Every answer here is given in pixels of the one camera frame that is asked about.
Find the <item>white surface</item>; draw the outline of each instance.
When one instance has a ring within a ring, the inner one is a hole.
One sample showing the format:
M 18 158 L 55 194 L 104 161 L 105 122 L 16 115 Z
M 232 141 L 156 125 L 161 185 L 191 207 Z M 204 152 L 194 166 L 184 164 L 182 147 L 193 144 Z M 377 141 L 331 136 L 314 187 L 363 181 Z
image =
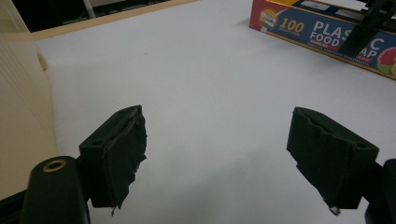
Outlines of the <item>white surface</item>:
M 251 1 L 201 0 L 39 42 L 58 145 L 142 105 L 148 159 L 121 210 L 92 223 L 364 223 L 332 215 L 286 150 L 295 106 L 396 158 L 396 81 L 248 28 Z

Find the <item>plastic food wrap box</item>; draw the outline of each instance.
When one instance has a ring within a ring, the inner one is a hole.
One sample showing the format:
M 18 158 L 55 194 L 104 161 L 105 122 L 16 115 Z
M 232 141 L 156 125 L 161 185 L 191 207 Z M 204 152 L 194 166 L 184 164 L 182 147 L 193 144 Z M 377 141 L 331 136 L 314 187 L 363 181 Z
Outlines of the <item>plastic food wrap box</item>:
M 396 79 L 396 32 L 381 29 L 356 57 L 339 52 L 360 11 L 310 0 L 253 0 L 250 28 Z

